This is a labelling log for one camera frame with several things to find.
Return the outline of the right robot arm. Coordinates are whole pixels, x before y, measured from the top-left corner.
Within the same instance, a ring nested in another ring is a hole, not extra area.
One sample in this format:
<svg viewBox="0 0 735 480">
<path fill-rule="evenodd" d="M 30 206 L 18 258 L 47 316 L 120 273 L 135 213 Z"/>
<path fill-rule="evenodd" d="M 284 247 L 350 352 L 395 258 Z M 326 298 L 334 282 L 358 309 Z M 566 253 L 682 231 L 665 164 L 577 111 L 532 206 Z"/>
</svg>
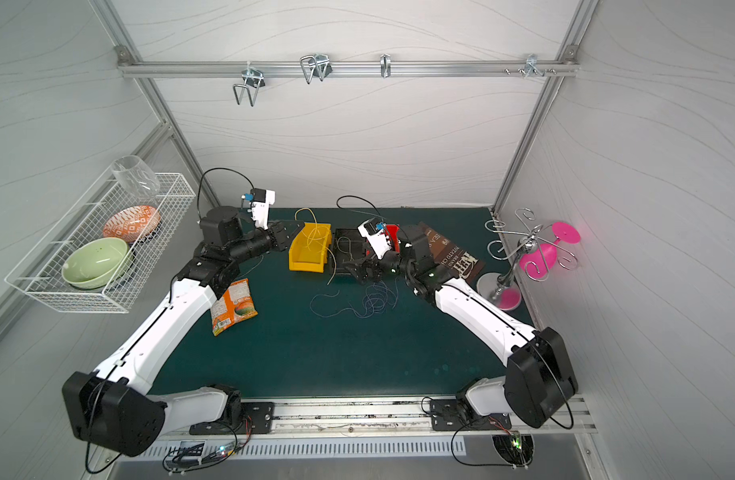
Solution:
<svg viewBox="0 0 735 480">
<path fill-rule="evenodd" d="M 507 368 L 505 376 L 479 381 L 465 391 L 465 401 L 479 416 L 497 412 L 499 402 L 524 424 L 539 428 L 569 408 L 579 382 L 559 332 L 537 330 L 479 295 L 461 274 L 435 261 L 427 236 L 418 225 L 399 227 L 397 237 L 376 219 L 357 228 L 364 254 L 344 268 L 363 282 L 397 274 L 407 287 L 475 334 Z"/>
</svg>

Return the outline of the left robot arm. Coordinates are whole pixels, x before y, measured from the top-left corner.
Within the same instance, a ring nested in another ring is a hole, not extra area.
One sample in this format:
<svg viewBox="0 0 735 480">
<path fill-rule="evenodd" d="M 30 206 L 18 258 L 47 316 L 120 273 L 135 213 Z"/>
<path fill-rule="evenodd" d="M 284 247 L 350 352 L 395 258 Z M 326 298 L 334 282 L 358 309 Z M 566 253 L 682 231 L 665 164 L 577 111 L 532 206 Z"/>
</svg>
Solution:
<svg viewBox="0 0 735 480">
<path fill-rule="evenodd" d="M 203 423 L 228 429 L 243 424 L 241 394 L 225 385 L 168 395 L 150 390 L 159 371 L 191 327 L 227 292 L 241 265 L 285 252 L 303 230 L 296 220 L 271 220 L 243 231 L 235 207 L 210 210 L 200 222 L 203 240 L 170 282 L 167 296 L 143 324 L 89 373 L 75 372 L 61 393 L 70 430 L 88 446 L 137 456 L 159 436 Z"/>
</svg>

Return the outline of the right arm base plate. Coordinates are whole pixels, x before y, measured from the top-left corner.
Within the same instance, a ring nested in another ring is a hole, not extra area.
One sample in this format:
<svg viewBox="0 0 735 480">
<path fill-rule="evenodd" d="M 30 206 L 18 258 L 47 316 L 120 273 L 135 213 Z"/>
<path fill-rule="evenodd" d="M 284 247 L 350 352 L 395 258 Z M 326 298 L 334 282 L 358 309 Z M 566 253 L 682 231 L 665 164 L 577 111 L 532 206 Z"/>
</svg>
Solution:
<svg viewBox="0 0 735 480">
<path fill-rule="evenodd" d="M 431 418 L 431 429 L 436 432 L 455 432 L 461 428 L 469 431 L 494 431 L 509 433 L 513 424 L 506 413 L 481 416 L 465 401 L 455 398 L 421 400 L 421 411 Z"/>
</svg>

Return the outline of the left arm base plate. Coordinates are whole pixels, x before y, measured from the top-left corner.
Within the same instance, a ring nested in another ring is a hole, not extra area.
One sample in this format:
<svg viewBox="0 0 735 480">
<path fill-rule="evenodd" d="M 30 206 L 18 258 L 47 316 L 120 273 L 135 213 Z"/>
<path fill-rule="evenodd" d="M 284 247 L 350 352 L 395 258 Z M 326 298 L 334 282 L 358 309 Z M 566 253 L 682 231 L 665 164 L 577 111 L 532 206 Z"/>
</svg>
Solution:
<svg viewBox="0 0 735 480">
<path fill-rule="evenodd" d="M 219 420 L 191 425 L 192 436 L 264 435 L 271 432 L 275 404 L 273 402 L 241 402 L 229 405 Z"/>
</svg>

